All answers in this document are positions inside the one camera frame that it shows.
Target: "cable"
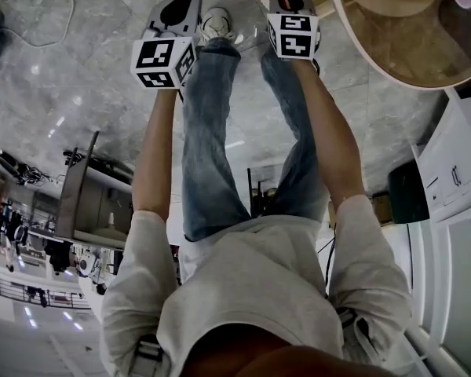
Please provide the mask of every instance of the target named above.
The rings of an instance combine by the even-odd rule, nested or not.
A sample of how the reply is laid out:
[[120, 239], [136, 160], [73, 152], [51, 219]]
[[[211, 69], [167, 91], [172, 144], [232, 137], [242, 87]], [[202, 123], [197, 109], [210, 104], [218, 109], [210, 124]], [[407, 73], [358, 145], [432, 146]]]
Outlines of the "cable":
[[331, 239], [331, 240], [330, 240], [328, 243], [326, 243], [324, 246], [322, 246], [321, 249], [317, 252], [317, 254], [319, 254], [321, 251], [323, 251], [325, 248], [327, 248], [328, 244], [330, 244], [333, 240], [334, 240], [334, 238]]
[[10, 32], [13, 35], [15, 35], [17, 38], [19, 38], [26, 45], [28, 45], [30, 47], [34, 47], [36, 49], [55, 46], [59, 43], [62, 43], [66, 39], [66, 35], [68, 34], [68, 28], [70, 27], [71, 18], [73, 17], [73, 12], [75, 11], [75, 0], [70, 0], [70, 3], [71, 3], [70, 16], [68, 17], [68, 21], [67, 21], [66, 27], [64, 29], [63, 38], [61, 38], [59, 41], [44, 43], [43, 45], [33, 45], [32, 43], [28, 42], [25, 38], [23, 38], [21, 35], [19, 35], [17, 32], [15, 32], [13, 29], [10, 29], [10, 28], [7, 28], [7, 27], [3, 27], [2, 29], [5, 30], [5, 31]]
[[333, 244], [331, 245], [330, 249], [330, 255], [328, 255], [328, 263], [327, 263], [327, 272], [326, 272], [326, 279], [324, 281], [324, 286], [328, 286], [328, 273], [330, 272], [330, 263], [331, 263], [331, 257], [333, 256], [333, 251], [335, 249], [335, 237], [337, 237], [337, 226], [335, 225], [335, 229], [333, 231]]

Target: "fiducial marker cube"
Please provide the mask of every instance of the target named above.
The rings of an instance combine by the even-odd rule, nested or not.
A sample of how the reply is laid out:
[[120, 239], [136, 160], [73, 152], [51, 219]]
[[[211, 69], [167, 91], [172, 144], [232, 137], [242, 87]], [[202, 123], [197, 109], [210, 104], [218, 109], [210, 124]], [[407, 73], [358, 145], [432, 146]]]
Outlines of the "fiducial marker cube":
[[131, 73], [144, 88], [182, 90], [196, 60], [190, 37], [140, 39], [133, 44]]
[[319, 41], [317, 16], [267, 14], [268, 36], [277, 57], [312, 60]]

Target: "jeans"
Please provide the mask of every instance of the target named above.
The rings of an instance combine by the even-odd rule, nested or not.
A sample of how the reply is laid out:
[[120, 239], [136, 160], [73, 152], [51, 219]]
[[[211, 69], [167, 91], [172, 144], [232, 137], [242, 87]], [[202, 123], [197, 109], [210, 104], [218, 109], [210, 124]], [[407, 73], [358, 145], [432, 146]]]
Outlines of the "jeans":
[[[199, 55], [184, 97], [184, 234], [195, 242], [249, 221], [225, 155], [232, 84], [241, 56], [224, 38], [211, 39]], [[289, 62], [272, 47], [261, 59], [265, 81], [281, 105], [296, 144], [284, 165], [265, 215], [294, 215], [321, 221], [327, 191], [319, 177], [316, 146], [301, 84]]]

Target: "white sneaker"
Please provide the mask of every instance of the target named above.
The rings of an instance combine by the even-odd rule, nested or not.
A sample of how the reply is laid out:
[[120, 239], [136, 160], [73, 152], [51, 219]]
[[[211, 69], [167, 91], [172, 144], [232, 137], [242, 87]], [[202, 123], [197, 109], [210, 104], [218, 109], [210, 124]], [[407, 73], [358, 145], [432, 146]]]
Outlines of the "white sneaker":
[[226, 9], [214, 7], [209, 9], [200, 26], [201, 39], [206, 45], [212, 38], [234, 39], [232, 24]]

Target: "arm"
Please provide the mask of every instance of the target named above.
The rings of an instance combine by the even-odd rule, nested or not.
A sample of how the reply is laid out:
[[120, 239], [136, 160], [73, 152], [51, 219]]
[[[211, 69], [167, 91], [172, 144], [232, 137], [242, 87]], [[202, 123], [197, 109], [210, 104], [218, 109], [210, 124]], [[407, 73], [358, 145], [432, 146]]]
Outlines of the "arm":
[[319, 171], [337, 210], [349, 197], [364, 194], [360, 152], [347, 121], [316, 69], [306, 60], [292, 63], [307, 103]]
[[164, 302], [177, 287], [166, 234], [176, 93], [157, 94], [134, 175], [124, 259], [104, 295], [100, 354], [111, 376], [128, 375], [139, 339], [156, 333]]
[[351, 330], [345, 328], [345, 358], [376, 363], [410, 319], [407, 280], [365, 196], [360, 153], [348, 123], [313, 66], [304, 60], [293, 66], [307, 102], [319, 170], [337, 211], [329, 300], [337, 311], [356, 314]]
[[155, 212], [164, 221], [170, 213], [176, 95], [176, 90], [160, 90], [157, 93], [133, 179], [134, 210]]

